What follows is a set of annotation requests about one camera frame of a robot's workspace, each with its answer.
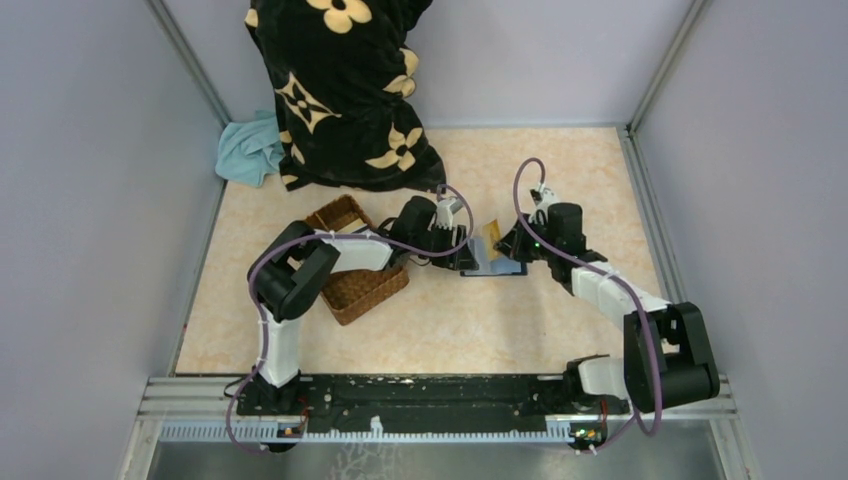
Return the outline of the gold VIP card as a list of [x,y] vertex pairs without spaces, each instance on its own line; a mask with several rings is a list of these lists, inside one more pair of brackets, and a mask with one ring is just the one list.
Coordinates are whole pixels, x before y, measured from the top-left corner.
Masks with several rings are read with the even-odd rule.
[[480,239],[488,262],[494,262],[502,257],[502,253],[498,250],[498,244],[502,239],[502,234],[497,219],[494,219],[481,227]]

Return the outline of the navy blue card holder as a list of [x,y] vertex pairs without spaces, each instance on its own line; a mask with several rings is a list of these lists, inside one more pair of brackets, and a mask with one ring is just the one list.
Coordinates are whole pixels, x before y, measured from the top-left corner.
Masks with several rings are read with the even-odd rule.
[[462,277],[482,278],[528,275],[526,263],[517,262],[503,256],[494,260],[489,260],[484,248],[483,240],[479,236],[473,237],[469,242],[469,246],[474,260],[477,263],[477,267],[461,270],[460,275]]

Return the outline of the brown woven divided basket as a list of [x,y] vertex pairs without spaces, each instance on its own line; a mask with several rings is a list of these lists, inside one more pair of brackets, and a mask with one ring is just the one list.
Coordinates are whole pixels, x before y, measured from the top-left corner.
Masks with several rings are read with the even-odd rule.
[[[316,231],[359,232],[375,227],[359,203],[342,195],[308,215],[305,222]],[[404,289],[409,283],[406,269],[397,266],[383,271],[354,269],[340,271],[340,258],[321,291],[336,321],[346,326]]]

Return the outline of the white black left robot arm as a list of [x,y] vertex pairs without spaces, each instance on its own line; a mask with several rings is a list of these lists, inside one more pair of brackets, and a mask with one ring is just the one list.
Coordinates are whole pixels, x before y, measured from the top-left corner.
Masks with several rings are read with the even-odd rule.
[[295,390],[302,318],[319,297],[342,293],[339,315],[355,318],[392,292],[389,280],[412,256],[451,271],[477,268],[469,229],[456,221],[468,209],[460,194],[414,196],[398,215],[376,225],[344,195],[289,224],[247,274],[260,325],[251,385],[274,400]]

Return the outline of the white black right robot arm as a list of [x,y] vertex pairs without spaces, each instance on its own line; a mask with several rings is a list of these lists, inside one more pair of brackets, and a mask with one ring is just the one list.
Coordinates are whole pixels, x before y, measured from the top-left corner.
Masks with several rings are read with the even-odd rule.
[[555,282],[621,330],[621,357],[568,363],[568,381],[578,394],[628,400],[644,413],[718,396],[719,374],[700,309],[645,292],[588,248],[579,205],[556,203],[546,213],[522,215],[495,248],[518,262],[546,262]]

